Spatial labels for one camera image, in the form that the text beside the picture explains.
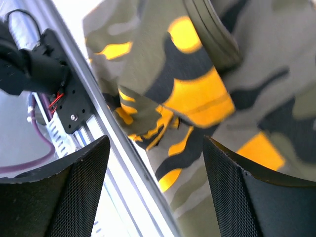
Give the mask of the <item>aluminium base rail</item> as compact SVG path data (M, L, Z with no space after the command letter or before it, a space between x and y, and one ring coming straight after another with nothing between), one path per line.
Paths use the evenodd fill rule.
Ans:
M95 237L178 237L180 232L160 193L153 174L125 137L108 109L88 62L83 17L96 0L19 0L17 6L31 12L41 28L54 29L73 63L94 112L76 132L86 145L108 135L111 150L93 228Z

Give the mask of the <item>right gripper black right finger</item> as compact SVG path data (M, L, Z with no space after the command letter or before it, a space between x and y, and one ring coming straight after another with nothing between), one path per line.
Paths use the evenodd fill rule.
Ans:
M221 236L315 236L315 182L268 169L210 137L203 155Z

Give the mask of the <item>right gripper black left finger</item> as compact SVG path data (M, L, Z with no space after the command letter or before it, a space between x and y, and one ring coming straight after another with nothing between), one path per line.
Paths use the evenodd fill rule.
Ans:
M102 136L15 178L0 180L2 237L89 237L110 152Z

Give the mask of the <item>camouflage yellow green trousers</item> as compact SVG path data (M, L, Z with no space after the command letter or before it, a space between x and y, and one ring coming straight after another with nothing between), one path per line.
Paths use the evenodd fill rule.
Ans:
M183 236L222 237L205 137L316 183L315 1L105 0L83 32L107 106L146 151Z

